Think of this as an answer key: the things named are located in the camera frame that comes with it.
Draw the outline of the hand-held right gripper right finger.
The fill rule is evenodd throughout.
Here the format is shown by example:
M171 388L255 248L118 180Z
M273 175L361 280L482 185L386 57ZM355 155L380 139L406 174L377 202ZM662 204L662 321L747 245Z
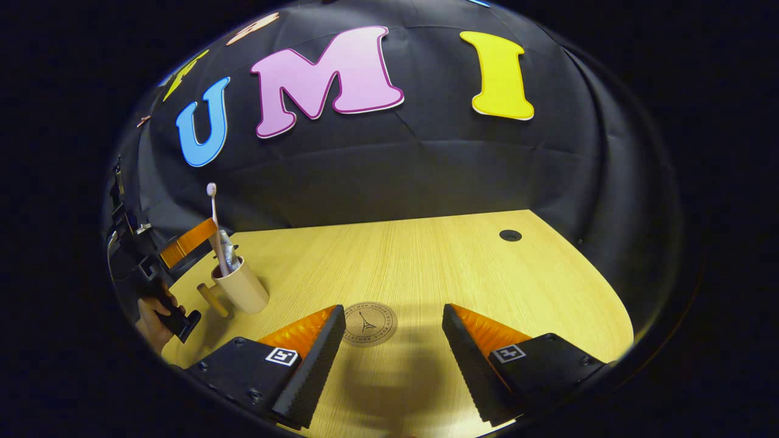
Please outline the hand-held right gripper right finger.
M442 329L480 419L492 426L555 408L607 369L556 333L529 336L455 304L444 306Z

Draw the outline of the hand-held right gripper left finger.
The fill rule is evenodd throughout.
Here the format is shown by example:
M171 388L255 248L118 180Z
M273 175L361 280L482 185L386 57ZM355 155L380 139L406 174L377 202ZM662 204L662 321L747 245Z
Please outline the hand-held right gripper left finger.
M184 372L251 415L308 429L345 328L332 305L258 341L236 336Z

